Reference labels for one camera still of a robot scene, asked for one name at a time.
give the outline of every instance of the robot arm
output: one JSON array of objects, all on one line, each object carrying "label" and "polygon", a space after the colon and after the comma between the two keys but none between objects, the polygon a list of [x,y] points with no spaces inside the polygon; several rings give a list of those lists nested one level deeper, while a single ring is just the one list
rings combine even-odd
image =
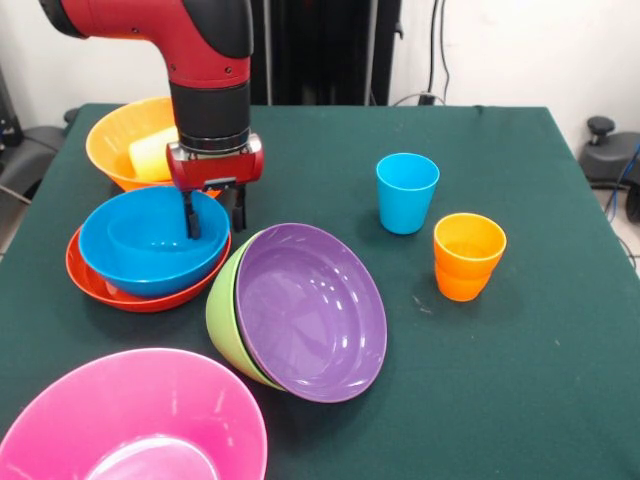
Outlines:
[{"label": "robot arm", "polygon": [[[192,190],[242,188],[262,173],[262,146],[251,134],[249,116],[250,0],[40,0],[40,4],[66,35],[141,39],[158,47],[167,66],[180,138],[179,144],[167,148],[169,167],[185,194],[189,234],[197,237]],[[244,192],[238,198],[243,199]],[[244,204],[240,206],[244,218]]]}]

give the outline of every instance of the purple bowl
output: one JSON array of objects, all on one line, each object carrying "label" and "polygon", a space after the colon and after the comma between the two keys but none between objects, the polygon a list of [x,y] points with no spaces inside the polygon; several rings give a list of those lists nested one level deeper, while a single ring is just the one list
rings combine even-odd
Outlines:
[{"label": "purple bowl", "polygon": [[275,225],[254,240],[238,268],[236,314],[260,368],[307,400],[349,400],[382,368],[378,289],[360,259],[318,228]]}]

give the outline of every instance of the red plate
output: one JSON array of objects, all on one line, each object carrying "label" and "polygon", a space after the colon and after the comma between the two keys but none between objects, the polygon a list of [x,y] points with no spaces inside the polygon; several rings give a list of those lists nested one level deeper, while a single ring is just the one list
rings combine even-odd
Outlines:
[{"label": "red plate", "polygon": [[82,227],[73,234],[67,247],[67,272],[69,273],[69,277],[71,277],[73,283],[75,283],[80,290],[90,297],[95,298],[99,302],[111,305],[112,307],[119,308],[120,310],[126,310],[127,312],[162,312],[178,307],[187,303],[189,300],[193,300],[215,278],[227,260],[229,251],[231,250],[231,234],[229,234],[229,238],[227,239],[222,255],[220,255],[216,263],[216,267],[200,282],[182,292],[174,293],[167,297],[140,298],[129,295],[110,285],[95,270],[86,264],[82,255],[80,255],[80,248],[78,247],[78,237],[80,236],[81,229]]}]

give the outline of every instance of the table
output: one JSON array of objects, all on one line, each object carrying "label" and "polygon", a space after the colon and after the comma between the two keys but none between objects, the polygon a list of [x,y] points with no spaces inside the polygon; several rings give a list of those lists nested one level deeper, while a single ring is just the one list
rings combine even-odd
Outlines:
[{"label": "table", "polygon": [[[114,193],[85,137],[112,105],[84,107],[0,264],[0,431],[50,382],[112,352],[169,346],[220,358],[206,293],[141,316],[84,296],[64,252]],[[640,475],[640,289],[549,112],[542,108],[256,107],[263,179],[249,230],[326,229],[368,266],[389,348],[363,396],[318,405],[243,377],[264,413],[268,479],[622,479]],[[423,153],[442,177],[425,227],[386,232],[374,167]],[[437,291],[431,233],[479,212],[509,238],[482,296]]]}]

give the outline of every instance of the white wall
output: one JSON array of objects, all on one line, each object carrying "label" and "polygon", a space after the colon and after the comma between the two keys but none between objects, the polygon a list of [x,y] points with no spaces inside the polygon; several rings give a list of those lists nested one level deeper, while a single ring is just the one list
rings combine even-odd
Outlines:
[{"label": "white wall", "polygon": [[0,0],[0,65],[23,126],[61,125],[86,102],[130,102],[167,95],[166,70],[153,45],[79,40],[49,23],[37,0]]},{"label": "white wall", "polygon": [[[392,101],[426,89],[429,75],[433,2],[403,2]],[[638,0],[447,0],[448,103],[548,106],[574,152],[591,115],[640,130],[639,21]]]},{"label": "white wall", "polygon": [[[431,7],[404,0],[392,100],[426,88]],[[152,45],[66,37],[36,0],[0,0],[0,18],[0,65],[27,127],[61,124],[85,102],[168,93]],[[640,130],[639,20],[638,0],[447,0],[449,103],[549,106],[574,151],[596,113]],[[437,64],[437,92],[442,80]]]}]

